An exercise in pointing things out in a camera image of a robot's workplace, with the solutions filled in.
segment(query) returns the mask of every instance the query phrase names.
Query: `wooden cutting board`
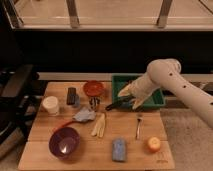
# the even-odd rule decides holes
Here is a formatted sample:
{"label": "wooden cutting board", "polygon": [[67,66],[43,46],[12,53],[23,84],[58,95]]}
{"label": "wooden cutting board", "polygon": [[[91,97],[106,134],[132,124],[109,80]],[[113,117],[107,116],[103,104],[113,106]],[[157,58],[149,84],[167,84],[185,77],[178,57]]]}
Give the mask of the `wooden cutting board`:
{"label": "wooden cutting board", "polygon": [[[142,112],[140,139],[135,140],[137,113],[112,110],[107,112],[106,129],[103,138],[92,137],[91,131],[100,117],[97,112],[96,120],[86,124],[75,123],[80,134],[80,145],[66,161],[54,157],[48,148],[48,141],[53,129],[64,121],[69,121],[79,110],[66,105],[68,87],[76,87],[81,97],[81,104],[88,105],[88,98],[82,92],[84,82],[52,82],[46,89],[45,96],[55,95],[60,99],[61,114],[50,117],[40,107],[34,121],[28,142],[19,163],[19,170],[162,170],[174,169],[174,161],[170,151],[167,136],[159,111]],[[111,103],[111,83],[105,82],[105,93],[101,97],[101,108]],[[160,138],[162,148],[157,153],[147,149],[149,137]],[[124,138],[127,144],[127,161],[118,163],[112,161],[112,141]]]}

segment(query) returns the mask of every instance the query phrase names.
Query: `fork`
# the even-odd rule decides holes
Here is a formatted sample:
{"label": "fork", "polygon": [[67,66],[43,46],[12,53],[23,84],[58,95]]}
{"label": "fork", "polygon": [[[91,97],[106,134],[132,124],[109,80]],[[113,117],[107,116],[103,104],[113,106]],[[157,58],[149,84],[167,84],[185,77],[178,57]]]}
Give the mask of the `fork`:
{"label": "fork", "polygon": [[142,121],[142,114],[138,113],[137,114],[137,130],[136,130],[136,136],[135,139],[139,140],[140,138],[140,126],[141,126],[141,121]]}

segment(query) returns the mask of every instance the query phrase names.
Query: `green crate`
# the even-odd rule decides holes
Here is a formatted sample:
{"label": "green crate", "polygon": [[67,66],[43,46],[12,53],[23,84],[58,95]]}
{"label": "green crate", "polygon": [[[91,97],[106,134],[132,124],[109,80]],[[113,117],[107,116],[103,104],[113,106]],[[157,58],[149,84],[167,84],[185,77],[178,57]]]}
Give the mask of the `green crate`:
{"label": "green crate", "polygon": [[[112,101],[115,102],[120,98],[117,97],[119,91],[131,80],[135,80],[140,75],[112,75]],[[165,100],[161,89],[157,89],[139,109],[158,109],[165,106]],[[124,102],[120,108],[131,109],[130,102]]]}

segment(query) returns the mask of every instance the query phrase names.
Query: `blue sponge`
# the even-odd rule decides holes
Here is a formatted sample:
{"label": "blue sponge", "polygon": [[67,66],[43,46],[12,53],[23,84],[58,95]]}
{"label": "blue sponge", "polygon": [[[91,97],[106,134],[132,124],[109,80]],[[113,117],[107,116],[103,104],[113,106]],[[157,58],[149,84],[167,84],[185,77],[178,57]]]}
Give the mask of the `blue sponge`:
{"label": "blue sponge", "polygon": [[112,160],[117,162],[126,161],[126,142],[122,138],[113,140]]}

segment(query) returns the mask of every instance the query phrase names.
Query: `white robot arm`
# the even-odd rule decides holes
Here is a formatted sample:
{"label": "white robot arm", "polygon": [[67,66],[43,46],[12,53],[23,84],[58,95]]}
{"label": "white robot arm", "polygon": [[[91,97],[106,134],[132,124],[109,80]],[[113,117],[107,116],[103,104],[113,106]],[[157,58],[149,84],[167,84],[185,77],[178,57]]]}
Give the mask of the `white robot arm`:
{"label": "white robot arm", "polygon": [[213,96],[186,81],[179,74],[180,71],[181,65],[176,59],[154,60],[149,63],[147,72],[122,89],[118,96],[136,97],[133,105],[133,109],[136,109],[162,86],[213,128]]}

